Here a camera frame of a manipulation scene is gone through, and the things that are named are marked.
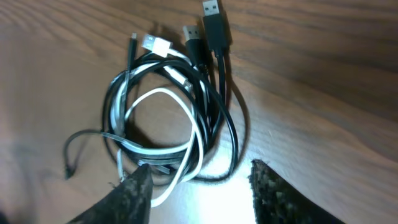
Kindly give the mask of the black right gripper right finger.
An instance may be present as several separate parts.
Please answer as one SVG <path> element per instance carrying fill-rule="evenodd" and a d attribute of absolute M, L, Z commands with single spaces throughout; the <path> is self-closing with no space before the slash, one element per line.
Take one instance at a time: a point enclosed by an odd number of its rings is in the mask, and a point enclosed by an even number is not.
<path fill-rule="evenodd" d="M 249 182 L 258 224 L 342 224 L 306 198 L 264 161 L 251 161 Z"/>

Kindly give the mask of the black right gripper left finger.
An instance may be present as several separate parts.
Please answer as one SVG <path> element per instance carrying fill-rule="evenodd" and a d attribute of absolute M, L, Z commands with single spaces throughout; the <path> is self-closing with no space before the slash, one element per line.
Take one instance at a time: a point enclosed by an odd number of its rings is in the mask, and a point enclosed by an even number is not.
<path fill-rule="evenodd" d="M 79 214 L 74 224 L 148 224 L 153 180 L 144 164 L 103 199 Z"/>

